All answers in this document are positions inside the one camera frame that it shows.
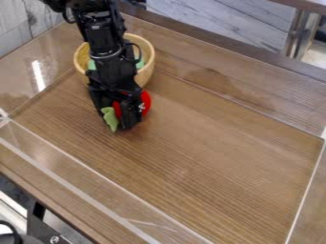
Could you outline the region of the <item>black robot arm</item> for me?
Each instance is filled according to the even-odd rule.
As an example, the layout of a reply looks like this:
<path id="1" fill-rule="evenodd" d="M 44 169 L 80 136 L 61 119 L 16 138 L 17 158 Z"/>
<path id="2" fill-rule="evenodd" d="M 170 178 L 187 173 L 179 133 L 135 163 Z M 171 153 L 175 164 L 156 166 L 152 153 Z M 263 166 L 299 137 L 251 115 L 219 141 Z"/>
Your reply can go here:
<path id="1" fill-rule="evenodd" d="M 135 76 L 134 43 L 124 37 L 126 26 L 115 0 L 40 0 L 75 24 L 89 45 L 95 69 L 87 69 L 88 91 L 102 116 L 107 110 L 120 109 L 119 127 L 130 130 L 143 119 L 142 92 Z"/>

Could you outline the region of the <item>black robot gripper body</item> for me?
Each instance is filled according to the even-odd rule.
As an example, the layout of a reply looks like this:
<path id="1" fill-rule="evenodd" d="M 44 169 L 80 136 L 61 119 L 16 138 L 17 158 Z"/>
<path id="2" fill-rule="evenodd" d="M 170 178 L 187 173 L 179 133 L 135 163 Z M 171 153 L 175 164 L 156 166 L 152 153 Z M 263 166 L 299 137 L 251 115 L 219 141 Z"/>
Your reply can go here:
<path id="1" fill-rule="evenodd" d="M 143 89 L 135 81 L 139 59 L 134 51 L 89 51 L 89 57 L 95 60 L 96 71 L 85 72 L 89 79 L 88 89 L 104 91 L 112 101 L 139 97 Z"/>

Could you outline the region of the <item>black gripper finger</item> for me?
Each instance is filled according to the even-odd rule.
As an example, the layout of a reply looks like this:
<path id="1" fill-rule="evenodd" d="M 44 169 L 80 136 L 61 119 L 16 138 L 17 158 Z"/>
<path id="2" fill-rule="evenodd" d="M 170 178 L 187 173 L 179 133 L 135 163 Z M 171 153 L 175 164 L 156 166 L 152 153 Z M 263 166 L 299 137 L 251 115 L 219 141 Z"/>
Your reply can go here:
<path id="1" fill-rule="evenodd" d="M 112 105 L 112 99 L 107 96 L 104 91 L 89 88 L 89 96 L 98 111 Z"/>
<path id="2" fill-rule="evenodd" d="M 143 120 L 144 103 L 140 98 L 126 99 L 120 103 L 122 128 L 130 130 Z"/>

